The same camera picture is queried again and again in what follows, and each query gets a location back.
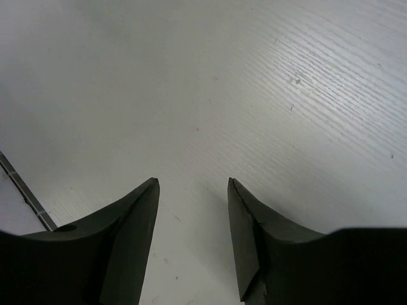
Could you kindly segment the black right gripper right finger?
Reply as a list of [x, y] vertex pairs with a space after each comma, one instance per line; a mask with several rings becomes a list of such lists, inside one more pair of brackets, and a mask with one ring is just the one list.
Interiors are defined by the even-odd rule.
[[245, 304], [405, 304], [406, 230], [351, 227], [322, 234], [228, 181], [228, 214]]

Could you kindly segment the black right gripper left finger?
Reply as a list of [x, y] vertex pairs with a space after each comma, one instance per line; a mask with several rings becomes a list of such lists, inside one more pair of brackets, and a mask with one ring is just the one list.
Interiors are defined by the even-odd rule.
[[150, 178], [54, 231], [1, 233], [2, 304], [138, 304], [158, 211]]

